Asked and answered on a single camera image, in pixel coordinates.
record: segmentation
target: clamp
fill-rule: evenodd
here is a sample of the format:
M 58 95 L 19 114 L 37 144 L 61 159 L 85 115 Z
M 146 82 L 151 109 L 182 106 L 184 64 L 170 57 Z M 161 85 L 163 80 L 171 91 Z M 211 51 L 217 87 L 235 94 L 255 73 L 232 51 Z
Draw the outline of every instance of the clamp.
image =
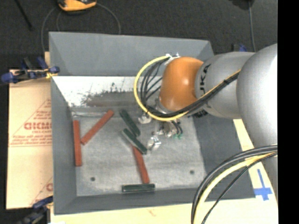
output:
M 20 81 L 38 79 L 43 77 L 51 77 L 60 71 L 57 66 L 48 67 L 45 60 L 39 56 L 37 59 L 38 70 L 31 64 L 30 60 L 26 57 L 22 60 L 21 69 L 15 72 L 8 72 L 1 76 L 3 83 L 18 83 Z

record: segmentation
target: cardboard sheet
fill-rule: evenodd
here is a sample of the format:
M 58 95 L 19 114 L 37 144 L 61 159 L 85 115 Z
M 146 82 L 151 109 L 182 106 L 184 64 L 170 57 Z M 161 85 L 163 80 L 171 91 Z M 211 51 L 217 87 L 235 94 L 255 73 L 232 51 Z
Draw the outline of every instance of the cardboard sheet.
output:
M 7 209 L 53 194 L 50 80 L 9 86 Z

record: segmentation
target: black cable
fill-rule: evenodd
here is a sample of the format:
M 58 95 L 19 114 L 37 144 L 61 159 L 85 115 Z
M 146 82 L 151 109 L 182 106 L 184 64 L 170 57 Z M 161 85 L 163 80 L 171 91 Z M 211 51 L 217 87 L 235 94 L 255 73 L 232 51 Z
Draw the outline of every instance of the black cable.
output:
M 44 41 L 43 41 L 43 30 L 46 24 L 47 19 L 49 18 L 49 16 L 51 15 L 51 13 L 56 9 L 56 7 L 52 8 L 48 14 L 46 15 L 45 19 L 43 20 L 43 24 L 42 24 L 42 29 L 41 29 L 41 44 L 42 44 L 42 49 L 43 49 L 43 54 L 45 54 L 45 45 L 44 45 Z
M 177 134 L 179 134 L 178 124 L 174 120 L 172 120 L 171 122 L 175 126 L 175 128 L 177 129 Z
M 158 72 L 159 72 L 159 69 L 160 69 L 162 63 L 163 63 L 163 62 L 160 62 L 160 63 L 159 63 L 158 68 L 157 68 L 155 74 L 154 74 L 153 77 L 149 80 L 149 83 L 148 83 L 148 84 L 150 84 L 150 83 L 152 82 L 152 80 L 157 76 L 157 74 L 158 74 Z
M 98 6 L 100 6 L 101 8 L 105 9 L 106 11 L 108 11 L 116 20 L 117 22 L 117 26 L 118 26 L 118 35 L 121 34 L 121 23 L 120 21 L 118 20 L 117 16 L 114 14 L 114 12 L 112 12 L 109 8 L 107 8 L 106 6 L 100 4 L 100 3 L 97 3 Z
M 24 17 L 24 19 L 25 19 L 25 21 L 26 21 L 26 23 L 28 25 L 29 31 L 33 31 L 34 27 L 32 26 L 31 22 L 29 21 L 29 18 L 27 17 L 24 9 L 22 8 L 19 0 L 14 0 L 14 1 L 15 1 L 16 5 L 18 6 L 20 12 L 22 13 L 22 15 L 23 15 L 23 17 Z
M 181 127 L 180 124 L 177 123 L 177 125 L 178 125 L 179 131 L 180 131 L 180 133 L 181 133 L 181 135 L 182 135 L 182 134 L 183 134 L 183 129 L 182 129 L 182 127 Z
M 160 88 L 161 88 L 161 86 L 159 86 L 159 87 L 156 88 L 151 94 L 149 94 L 149 95 L 146 97 L 146 101 L 147 101 L 153 94 L 155 94 Z
M 147 107 L 148 105 L 146 104 L 146 91 L 147 91 L 147 86 L 149 85 L 149 78 L 150 75 L 154 72 L 155 69 L 157 69 L 157 67 L 161 66 L 161 64 L 163 64 L 165 61 L 169 60 L 170 57 L 163 59 L 162 61 L 155 63 L 150 69 L 147 70 L 147 72 L 145 73 L 142 83 L 141 83 L 141 88 L 140 88 L 140 98 L 141 98 L 141 102 L 144 104 L 145 107 Z
M 261 158 L 253 163 L 251 163 L 250 165 L 248 165 L 246 168 L 243 169 L 243 171 L 236 177 L 234 178 L 234 180 L 224 189 L 224 191 L 221 193 L 221 195 L 217 198 L 216 202 L 214 203 L 214 205 L 210 208 L 210 210 L 207 212 L 207 214 L 205 215 L 203 221 L 201 222 L 201 224 L 206 223 L 207 218 L 209 217 L 209 215 L 211 214 L 212 210 L 215 208 L 215 206 L 218 204 L 218 202 L 221 200 L 221 198 L 223 198 L 223 196 L 230 190 L 230 188 L 234 185 L 234 183 L 252 166 L 256 165 L 257 163 L 264 161 L 266 159 L 269 159 L 271 157 L 276 156 L 278 153 L 274 153 L 271 154 L 267 157 Z
M 277 151 L 278 151 L 278 146 L 277 145 L 270 145 L 270 146 L 264 146 L 264 147 L 261 147 L 261 148 L 250 149 L 250 150 L 243 151 L 241 153 L 238 153 L 238 154 L 230 157 L 229 159 L 222 162 L 215 169 L 213 169 L 205 177 L 205 179 L 203 180 L 203 182 L 200 184 L 200 186 L 198 187 L 198 189 L 196 191 L 196 194 L 194 196 L 194 200 L 193 200 L 193 203 L 192 203 L 191 223 L 194 222 L 194 216 L 195 216 L 195 212 L 196 212 L 195 207 L 198 204 L 199 196 L 203 192 L 204 188 L 208 185 L 208 183 L 212 180 L 213 176 L 216 175 L 217 173 L 219 173 L 221 171 L 221 169 L 223 169 L 226 166 L 231 165 L 235 162 L 246 159 L 246 158 L 250 158 L 250 157 L 257 156 L 257 155 L 262 155 L 262 154 L 268 154 L 268 153 L 271 153 L 271 152 L 277 152 Z
M 146 93 L 148 93 L 159 81 L 161 81 L 162 80 L 162 78 L 163 77 L 160 77 L 157 81 L 155 81 L 154 82 L 154 84 L 152 84 L 149 88 L 148 88 L 148 90 L 146 91 Z
M 252 43 L 253 51 L 256 52 L 256 44 L 255 44 L 255 41 L 254 41 L 253 25 L 252 25 L 251 0 L 248 0 L 248 5 L 249 5 L 248 10 L 249 10 L 251 43 Z

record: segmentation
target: yellow cable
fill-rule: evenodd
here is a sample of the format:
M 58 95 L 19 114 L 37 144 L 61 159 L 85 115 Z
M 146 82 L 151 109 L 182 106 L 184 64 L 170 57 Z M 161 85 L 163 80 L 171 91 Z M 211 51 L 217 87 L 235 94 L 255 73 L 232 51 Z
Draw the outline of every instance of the yellow cable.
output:
M 220 175 L 218 175 L 216 178 L 213 179 L 213 181 L 207 186 L 207 188 L 205 189 L 205 191 L 203 192 L 201 198 L 199 199 L 198 205 L 196 210 L 198 210 L 200 208 L 200 206 L 202 206 L 202 204 L 204 203 L 204 201 L 206 200 L 206 198 L 208 197 L 208 195 L 210 194 L 210 192 L 212 191 L 212 189 L 226 176 L 228 176 L 229 174 L 235 172 L 236 170 L 243 168 L 245 166 L 249 166 L 250 164 L 254 163 L 255 161 L 262 159 L 264 157 L 267 157 L 269 155 L 271 155 L 273 153 L 269 153 L 269 154 L 264 154 L 264 155 L 259 155 L 259 156 L 255 156 L 252 157 L 248 160 L 245 160 L 243 162 L 240 162 L 228 169 L 226 169 L 225 171 L 223 171 Z
M 178 114 L 176 116 L 173 116 L 173 117 L 168 117 L 168 118 L 161 118 L 159 116 L 156 116 L 152 113 L 149 112 L 149 110 L 147 108 L 145 108 L 145 106 L 142 104 L 141 100 L 139 99 L 138 97 L 138 93 L 137 93 L 137 85 L 138 85 L 138 80 L 139 80 L 139 77 L 141 76 L 141 74 L 144 72 L 144 70 L 146 68 L 148 68 L 150 65 L 152 65 L 153 63 L 156 63 L 158 61 L 161 61 L 161 60 L 164 60 L 166 58 L 169 58 L 169 56 L 161 56 L 161 57 L 158 57 L 148 63 L 146 63 L 142 68 L 141 70 L 138 72 L 138 74 L 136 75 L 136 78 L 135 78 L 135 82 L 134 82 L 134 96 L 135 96 L 135 99 L 138 103 L 138 105 L 142 108 L 142 110 L 144 112 L 146 112 L 149 116 L 151 116 L 152 118 L 154 119 L 157 119 L 159 121 L 172 121 L 172 120 L 175 120 L 175 119 L 178 119 L 178 118 L 181 118 L 182 116 L 184 116 L 185 114 L 187 114 L 188 112 L 184 112 L 184 113 L 181 113 L 181 114 Z

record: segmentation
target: cable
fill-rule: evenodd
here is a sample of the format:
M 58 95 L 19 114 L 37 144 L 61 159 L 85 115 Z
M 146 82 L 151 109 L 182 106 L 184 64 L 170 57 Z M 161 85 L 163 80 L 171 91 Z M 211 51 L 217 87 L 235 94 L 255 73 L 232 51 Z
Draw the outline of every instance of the cable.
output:
M 256 45 L 254 41 L 254 34 L 253 34 L 253 25 L 252 25 L 252 14 L 251 14 L 251 2 L 248 0 L 248 5 L 249 5 L 249 21 L 250 21 L 250 36 L 251 36 L 251 42 L 253 46 L 253 51 L 256 52 Z
M 109 8 L 107 8 L 106 6 L 104 6 L 100 3 L 97 3 L 97 5 L 102 7 L 103 9 L 107 10 L 115 18 L 115 20 L 117 22 L 117 26 L 118 26 L 118 34 L 120 35 L 121 34 L 121 23 L 118 20 L 117 16 Z
M 139 77 L 140 75 L 143 73 L 143 71 L 148 68 L 149 66 L 151 66 L 152 64 L 156 63 L 156 62 L 159 62 L 159 61 L 162 61 L 164 59 L 169 59 L 170 56 L 161 56 L 161 57 L 158 57 L 154 60 L 151 60 L 150 62 L 146 63 L 141 69 L 140 71 L 138 72 L 138 74 L 136 75 L 136 78 L 135 78 L 135 81 L 134 81 L 134 96 L 135 96 L 135 99 L 138 103 L 138 105 L 142 108 L 142 110 L 144 112 L 146 112 L 149 116 L 151 116 L 152 118 L 154 119 L 157 119 L 157 120 L 160 120 L 160 121 L 172 121 L 172 120 L 175 120 L 175 119 L 179 119 L 180 117 L 184 116 L 187 112 L 185 113 L 181 113 L 179 115 L 176 115 L 174 117 L 170 117 L 170 118 L 161 118 L 159 116 L 156 116 L 152 113 L 149 112 L 149 110 L 141 103 L 139 97 L 138 97 L 138 93 L 137 93 L 137 84 L 138 84 L 138 80 L 139 80 Z
M 159 81 L 161 81 L 162 80 L 162 78 L 163 77 L 160 77 L 154 84 L 152 84 L 149 88 L 148 88 L 148 90 L 146 91 L 146 93 L 148 93 Z
M 59 17 L 61 15 L 62 11 L 59 11 L 58 15 L 57 15 L 57 18 L 56 18 L 56 29 L 57 31 L 60 31 L 60 28 L 59 28 L 59 25 L 58 25 L 58 20 L 59 20 Z
M 235 177 L 234 179 L 233 179 L 233 181 L 224 189 L 224 191 L 221 193 L 221 195 L 217 198 L 217 200 L 216 200 L 216 202 L 213 204 L 213 206 L 210 208 L 210 210 L 207 212 L 207 214 L 205 215 L 205 217 L 204 217 L 204 219 L 203 219 L 203 221 L 202 221 L 202 223 L 201 224 L 204 224 L 204 223 L 206 223 L 206 220 L 207 220 L 207 218 L 209 217 L 209 215 L 211 214 L 211 212 L 212 212 L 212 210 L 215 208 L 215 206 L 218 204 L 218 202 L 221 200 L 221 198 L 223 198 L 223 196 L 230 190 L 230 188 L 234 185 L 234 183 L 248 170 L 248 169 L 250 169 L 252 166 L 254 166 L 254 165 L 256 165 L 257 163 L 259 163 L 259 162 L 261 162 L 261 161 L 263 161 L 263 160 L 266 160 L 266 159 L 268 159 L 268 158 L 271 158 L 271 157 L 274 157 L 274 156 L 276 156 L 277 155 L 277 153 L 273 153 L 273 154 L 271 154 L 271 155 L 269 155 L 269 156 L 266 156 L 266 157 L 264 157 L 264 158 L 261 158 L 261 159 L 259 159 L 259 160 L 257 160 L 257 161 L 255 161 L 255 162 L 253 162 L 253 163 L 251 163 L 250 165 L 248 165 L 246 168 L 244 168 L 243 170 L 242 170 L 242 172 L 237 176 L 237 177 Z
M 178 128 L 178 124 L 175 121 L 172 121 L 172 124 L 175 126 L 175 128 L 177 129 L 177 134 L 179 134 L 179 128 Z
M 52 8 L 49 13 L 46 15 L 45 19 L 43 20 L 43 25 L 42 25 L 42 29 L 41 29 L 41 43 L 42 43 L 42 49 L 43 49 L 43 54 L 45 54 L 45 46 L 43 44 L 43 30 L 46 24 L 47 19 L 49 18 L 49 16 L 51 15 L 51 13 L 56 9 L 56 7 Z
M 222 162 L 219 166 L 217 166 L 215 169 L 213 169 L 203 180 L 203 182 L 200 184 L 198 187 L 196 194 L 194 196 L 194 200 L 192 203 L 192 211 L 191 211 L 191 223 L 194 222 L 194 216 L 196 212 L 196 206 L 199 202 L 199 197 L 201 196 L 204 188 L 209 184 L 209 182 L 212 180 L 214 175 L 216 175 L 218 172 L 220 172 L 223 168 L 225 168 L 228 165 L 231 165 L 233 163 L 236 163 L 238 161 L 241 161 L 246 158 L 250 158 L 253 156 L 257 155 L 263 155 L 263 154 L 268 154 L 271 152 L 277 152 L 278 146 L 277 145 L 270 145 L 270 146 L 264 146 L 264 147 L 259 147 L 259 148 L 254 148 L 250 150 L 243 151 L 241 153 L 238 153 L 229 159 L 225 160 Z
M 149 94 L 147 97 L 146 97 L 146 100 L 148 100 L 153 94 L 155 94 L 159 89 L 161 88 L 161 86 L 159 86 L 158 88 L 156 88 L 151 94 Z
M 220 175 L 218 175 L 216 178 L 213 179 L 213 181 L 205 188 L 204 192 L 202 193 L 201 197 L 199 198 L 199 202 L 198 202 L 198 206 L 197 208 L 199 208 L 204 201 L 206 200 L 206 198 L 209 196 L 210 192 L 212 191 L 212 189 L 226 176 L 228 176 L 229 174 L 237 171 L 240 168 L 246 167 L 254 162 L 256 162 L 257 160 L 260 160 L 264 157 L 267 157 L 271 154 L 264 154 L 264 155 L 260 155 L 257 157 L 252 157 L 248 160 L 245 160 L 243 162 L 237 163 L 236 165 L 224 170 Z

